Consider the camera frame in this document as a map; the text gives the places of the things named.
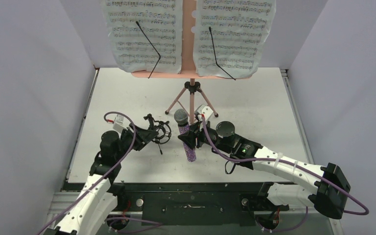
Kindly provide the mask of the black microphone shock mount tripod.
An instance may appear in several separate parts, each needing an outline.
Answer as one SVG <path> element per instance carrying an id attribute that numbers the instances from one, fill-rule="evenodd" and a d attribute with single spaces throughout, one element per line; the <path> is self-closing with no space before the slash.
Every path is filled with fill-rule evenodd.
<path id="1" fill-rule="evenodd" d="M 152 142 L 158 145 L 160 154 L 162 155 L 163 151 L 161 149 L 161 146 L 168 143 L 172 136 L 172 130 L 169 125 L 169 121 L 155 120 L 151 114 L 147 114 L 143 118 L 144 120 L 147 120 L 149 122 L 148 130 L 153 130 L 158 133 L 157 136 L 152 140 Z"/>

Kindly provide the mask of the purple glitter microphone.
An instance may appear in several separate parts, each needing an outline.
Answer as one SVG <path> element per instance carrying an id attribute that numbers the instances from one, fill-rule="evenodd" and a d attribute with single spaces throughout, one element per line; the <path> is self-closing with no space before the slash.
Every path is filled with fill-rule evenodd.
<path id="1" fill-rule="evenodd" d="M 189 162 L 196 161 L 195 138 L 190 131 L 188 123 L 188 113 L 184 109 L 178 109 L 174 113 L 174 119 L 177 122 L 179 136 L 178 139 L 183 142 L 183 147 Z"/>

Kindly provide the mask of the pink perforated music stand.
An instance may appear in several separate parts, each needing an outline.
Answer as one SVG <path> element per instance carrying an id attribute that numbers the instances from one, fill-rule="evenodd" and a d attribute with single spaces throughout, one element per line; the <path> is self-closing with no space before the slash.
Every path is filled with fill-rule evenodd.
<path id="1" fill-rule="evenodd" d="M 193 44 L 194 44 L 194 27 L 195 27 L 195 10 L 197 0 L 182 0 L 183 2 L 183 27 L 182 27 L 182 68 L 180 73 L 163 73 L 137 71 L 132 72 L 135 77 L 147 78 L 185 78 L 187 83 L 184 90 L 189 91 L 190 100 L 194 101 L 196 92 L 201 92 L 198 82 L 199 78 L 222 78 L 217 76 L 200 77 L 196 73 L 196 67 L 193 61 Z"/>

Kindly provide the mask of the white sheet music paper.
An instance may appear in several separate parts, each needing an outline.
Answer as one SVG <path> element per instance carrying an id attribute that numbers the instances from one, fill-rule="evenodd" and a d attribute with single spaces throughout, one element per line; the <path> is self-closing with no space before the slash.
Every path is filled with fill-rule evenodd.
<path id="1" fill-rule="evenodd" d="M 180 73 L 181 0 L 102 0 L 100 6 L 120 69 Z"/>
<path id="2" fill-rule="evenodd" d="M 276 14 L 274 0 L 199 0 L 193 61 L 200 77 L 244 79 L 257 72 Z"/>

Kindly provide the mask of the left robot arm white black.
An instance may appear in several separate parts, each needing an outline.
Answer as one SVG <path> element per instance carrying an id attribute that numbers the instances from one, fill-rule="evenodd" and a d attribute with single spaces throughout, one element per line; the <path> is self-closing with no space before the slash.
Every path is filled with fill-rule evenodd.
<path id="1" fill-rule="evenodd" d="M 107 131 L 101 136 L 100 151 L 96 154 L 87 180 L 77 199 L 57 215 L 61 218 L 53 229 L 53 218 L 38 232 L 40 235 L 95 235 L 108 214 L 126 206 L 126 196 L 114 188 L 121 161 L 131 150 L 139 151 L 158 136 L 130 124 L 118 133 Z"/>

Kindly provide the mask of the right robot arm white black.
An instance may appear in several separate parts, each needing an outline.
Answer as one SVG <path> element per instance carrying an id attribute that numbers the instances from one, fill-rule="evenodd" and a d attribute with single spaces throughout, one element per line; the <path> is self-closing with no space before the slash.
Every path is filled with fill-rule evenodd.
<path id="1" fill-rule="evenodd" d="M 236 134 L 234 125 L 229 121 L 220 122 L 215 129 L 197 122 L 178 138 L 190 149 L 207 144 L 215 154 L 227 153 L 227 160 L 236 165 L 291 181 L 291 185 L 274 183 L 268 191 L 257 196 L 258 206 L 263 210 L 275 205 L 294 204 L 314 207 L 317 212 L 332 219 L 341 219 L 346 213 L 351 186 L 336 164 L 322 166 L 286 157 Z"/>

